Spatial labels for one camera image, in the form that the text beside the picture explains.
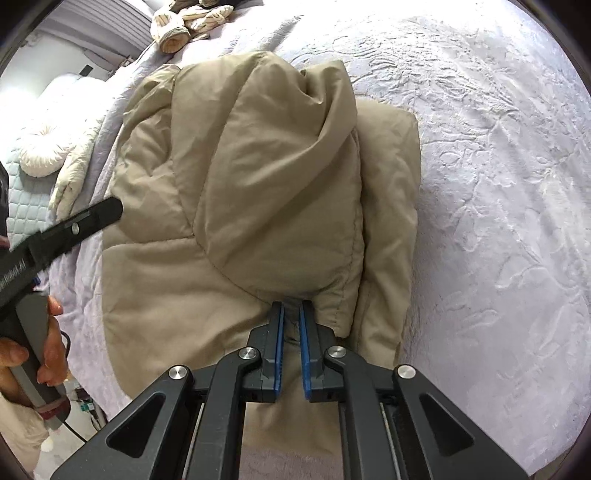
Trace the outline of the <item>white sleeve forearm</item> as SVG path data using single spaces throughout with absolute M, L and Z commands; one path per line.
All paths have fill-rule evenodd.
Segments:
M 49 437 L 44 420 L 33 408 L 13 403 L 1 395 L 0 430 L 24 470 L 32 474 L 41 454 L 41 446 Z

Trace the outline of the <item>person left hand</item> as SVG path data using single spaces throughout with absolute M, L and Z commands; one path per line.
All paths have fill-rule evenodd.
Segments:
M 1 238 L 1 337 L 26 352 L 9 367 L 19 390 L 31 407 L 46 408 L 65 396 L 61 388 L 38 381 L 45 363 L 50 333 L 48 297 L 37 290 L 35 279 L 67 251 L 67 247 L 37 233 L 14 250 Z

